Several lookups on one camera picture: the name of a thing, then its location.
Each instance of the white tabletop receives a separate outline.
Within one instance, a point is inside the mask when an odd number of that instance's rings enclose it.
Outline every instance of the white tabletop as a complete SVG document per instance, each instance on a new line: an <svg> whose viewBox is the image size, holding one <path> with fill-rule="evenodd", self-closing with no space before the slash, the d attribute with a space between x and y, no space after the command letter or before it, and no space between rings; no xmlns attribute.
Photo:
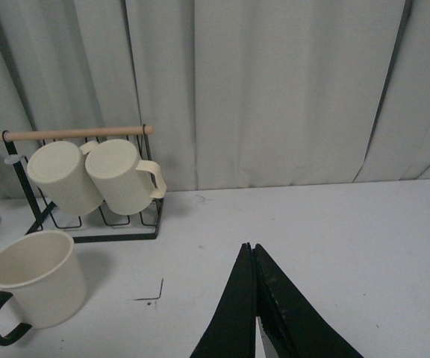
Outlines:
<svg viewBox="0 0 430 358"><path fill-rule="evenodd" d="M32 218L24 200L0 216L1 250ZM81 311L0 357L189 357L244 242L366 358L430 357L430 180L167 193L156 240L77 244Z"/></svg>

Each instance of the white mug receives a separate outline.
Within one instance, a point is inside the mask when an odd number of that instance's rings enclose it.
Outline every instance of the white mug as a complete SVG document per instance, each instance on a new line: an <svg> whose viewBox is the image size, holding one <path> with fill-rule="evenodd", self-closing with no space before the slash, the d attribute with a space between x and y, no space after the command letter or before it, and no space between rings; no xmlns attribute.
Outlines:
<svg viewBox="0 0 430 358"><path fill-rule="evenodd" d="M120 215L144 210L153 198L165 195L161 167L142 160L128 140L111 139L94 148L86 159L86 170L109 208ZM150 178L155 176L154 186Z"/></svg>
<svg viewBox="0 0 430 358"><path fill-rule="evenodd" d="M74 315L87 286L73 238L58 230L30 233L0 252L0 309L11 298L24 323L5 337L10 345L30 328L55 326Z"/></svg>
<svg viewBox="0 0 430 358"><path fill-rule="evenodd" d="M96 141L79 148L67 141L44 145L29 160L28 176L62 211L86 215L104 200L84 169L84 155L96 146Z"/></svg>

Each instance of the cream mug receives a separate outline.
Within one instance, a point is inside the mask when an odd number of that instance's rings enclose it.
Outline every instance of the cream mug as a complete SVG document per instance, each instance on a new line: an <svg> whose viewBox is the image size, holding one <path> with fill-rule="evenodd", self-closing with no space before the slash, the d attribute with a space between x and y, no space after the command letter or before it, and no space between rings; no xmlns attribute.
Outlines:
<svg viewBox="0 0 430 358"><path fill-rule="evenodd" d="M135 145L125 139L97 145L87 155L86 171L109 208L120 215L138 213L153 198L165 195L161 167L151 160L142 160ZM149 173L154 175L156 186Z"/></svg>
<svg viewBox="0 0 430 358"><path fill-rule="evenodd" d="M30 233L0 252L0 309L11 298L24 323L0 345L11 345L31 328L55 326L74 315L87 286L74 239L58 230Z"/></svg>
<svg viewBox="0 0 430 358"><path fill-rule="evenodd" d="M44 145L29 160L28 176L62 211L86 215L104 200L84 169L84 156L96 146L96 141Z"/></svg>

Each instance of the gray curtain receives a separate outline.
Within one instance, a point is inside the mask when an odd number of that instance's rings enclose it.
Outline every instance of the gray curtain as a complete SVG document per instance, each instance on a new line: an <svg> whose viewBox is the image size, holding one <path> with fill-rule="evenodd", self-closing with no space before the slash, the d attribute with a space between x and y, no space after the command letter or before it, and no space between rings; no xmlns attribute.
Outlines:
<svg viewBox="0 0 430 358"><path fill-rule="evenodd" d="M154 125L169 190L430 178L430 1L375 122L404 6L0 0L0 132Z"/></svg>

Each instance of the wooden dowel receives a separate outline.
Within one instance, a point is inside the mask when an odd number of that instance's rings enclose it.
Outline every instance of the wooden dowel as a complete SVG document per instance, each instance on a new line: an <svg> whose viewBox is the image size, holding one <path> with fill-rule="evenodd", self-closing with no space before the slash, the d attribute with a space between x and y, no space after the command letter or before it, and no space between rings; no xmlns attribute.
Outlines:
<svg viewBox="0 0 430 358"><path fill-rule="evenodd" d="M153 134L154 127L146 125L146 134ZM138 127L113 127L113 128L89 128L89 129L68 129L63 131L35 131L35 132L6 132L4 139L6 142L20 140L43 140L43 139L66 139L66 138L86 138L95 136L130 136L143 134L143 128Z"/></svg>

